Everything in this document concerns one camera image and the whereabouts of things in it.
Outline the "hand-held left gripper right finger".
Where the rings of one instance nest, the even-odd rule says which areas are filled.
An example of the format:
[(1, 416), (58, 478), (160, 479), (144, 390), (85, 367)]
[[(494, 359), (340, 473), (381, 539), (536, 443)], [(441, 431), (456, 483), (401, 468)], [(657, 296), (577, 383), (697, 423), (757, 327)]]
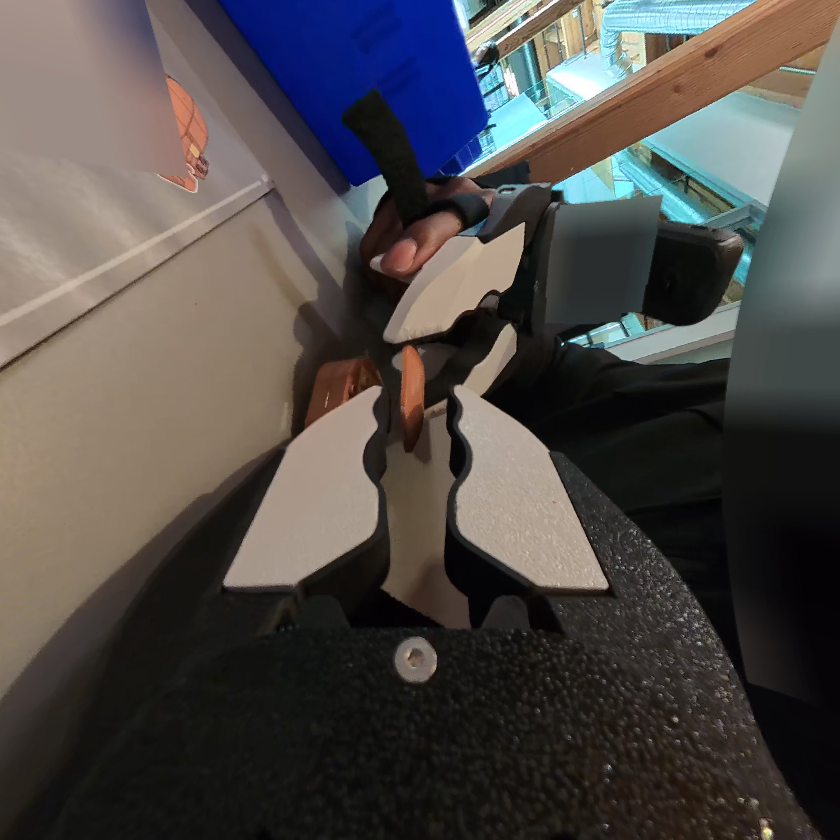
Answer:
[(447, 573), (465, 594), (601, 594), (609, 583), (549, 449), (465, 386), (448, 397)]

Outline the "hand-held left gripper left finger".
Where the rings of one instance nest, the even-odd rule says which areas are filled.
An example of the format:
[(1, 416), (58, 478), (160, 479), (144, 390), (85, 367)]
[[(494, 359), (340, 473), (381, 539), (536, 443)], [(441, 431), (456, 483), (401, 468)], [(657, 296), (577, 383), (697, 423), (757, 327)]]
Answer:
[(389, 571), (390, 399), (370, 387), (286, 448), (224, 577), (242, 593), (365, 594)]

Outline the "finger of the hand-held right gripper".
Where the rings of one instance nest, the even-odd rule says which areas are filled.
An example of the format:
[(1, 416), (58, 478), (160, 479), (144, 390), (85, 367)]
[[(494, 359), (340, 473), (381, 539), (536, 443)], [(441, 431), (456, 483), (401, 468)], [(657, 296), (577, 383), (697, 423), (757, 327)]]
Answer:
[(480, 396), (487, 393), (517, 349), (518, 331), (511, 322), (476, 322), (461, 350), (460, 384)]
[(450, 239), (408, 284), (385, 326), (384, 342), (402, 345), (445, 334), (486, 297), (507, 291), (525, 234), (521, 223), (487, 243), (460, 235)]

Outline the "brown curved brick piece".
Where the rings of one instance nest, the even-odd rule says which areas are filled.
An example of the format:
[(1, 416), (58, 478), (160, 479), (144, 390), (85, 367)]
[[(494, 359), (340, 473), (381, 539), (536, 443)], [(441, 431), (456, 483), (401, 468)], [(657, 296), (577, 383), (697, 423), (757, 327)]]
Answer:
[(402, 348), (401, 363), (400, 424), (404, 450), (411, 453), (424, 427), (426, 374), (422, 356), (412, 345)]

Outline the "person's right forearm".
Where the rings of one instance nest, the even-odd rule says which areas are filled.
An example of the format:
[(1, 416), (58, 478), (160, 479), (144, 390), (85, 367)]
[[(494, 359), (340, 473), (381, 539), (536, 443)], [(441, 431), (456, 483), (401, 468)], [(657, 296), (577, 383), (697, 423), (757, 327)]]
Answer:
[(679, 424), (723, 432), (728, 371), (728, 360), (640, 364), (541, 337), (525, 341), (489, 398), (552, 451), (585, 452), (640, 432), (663, 445), (687, 438)]

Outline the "round brown brick assembly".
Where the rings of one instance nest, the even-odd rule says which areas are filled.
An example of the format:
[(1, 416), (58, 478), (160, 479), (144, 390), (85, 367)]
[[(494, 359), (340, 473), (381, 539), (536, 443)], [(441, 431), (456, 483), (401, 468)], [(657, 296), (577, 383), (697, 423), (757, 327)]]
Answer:
[(367, 358), (336, 360), (324, 364), (314, 381), (304, 428), (373, 386), (383, 386), (375, 364)]

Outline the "wooden beam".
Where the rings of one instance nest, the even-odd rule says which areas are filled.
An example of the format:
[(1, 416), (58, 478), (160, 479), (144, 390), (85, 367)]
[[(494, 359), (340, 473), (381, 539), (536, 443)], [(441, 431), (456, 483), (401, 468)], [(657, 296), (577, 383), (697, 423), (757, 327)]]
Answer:
[(758, 1), (470, 168), (555, 184), (824, 46), (838, 1)]

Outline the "row of blue plastic bins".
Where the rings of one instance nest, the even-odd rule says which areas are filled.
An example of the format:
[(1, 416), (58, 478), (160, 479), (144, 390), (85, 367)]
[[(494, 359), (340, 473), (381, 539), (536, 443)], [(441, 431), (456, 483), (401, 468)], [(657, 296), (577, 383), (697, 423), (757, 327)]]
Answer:
[(372, 90), (433, 175), (487, 126), (455, 2), (223, 1), (291, 105), (352, 186), (380, 174), (343, 124)]

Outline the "grey instruction booklet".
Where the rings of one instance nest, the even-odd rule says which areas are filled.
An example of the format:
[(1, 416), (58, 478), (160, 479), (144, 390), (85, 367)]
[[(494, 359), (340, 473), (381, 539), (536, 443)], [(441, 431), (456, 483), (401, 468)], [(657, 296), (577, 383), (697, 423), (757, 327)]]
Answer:
[(2, 367), (271, 188), (148, 2), (2, 2)]

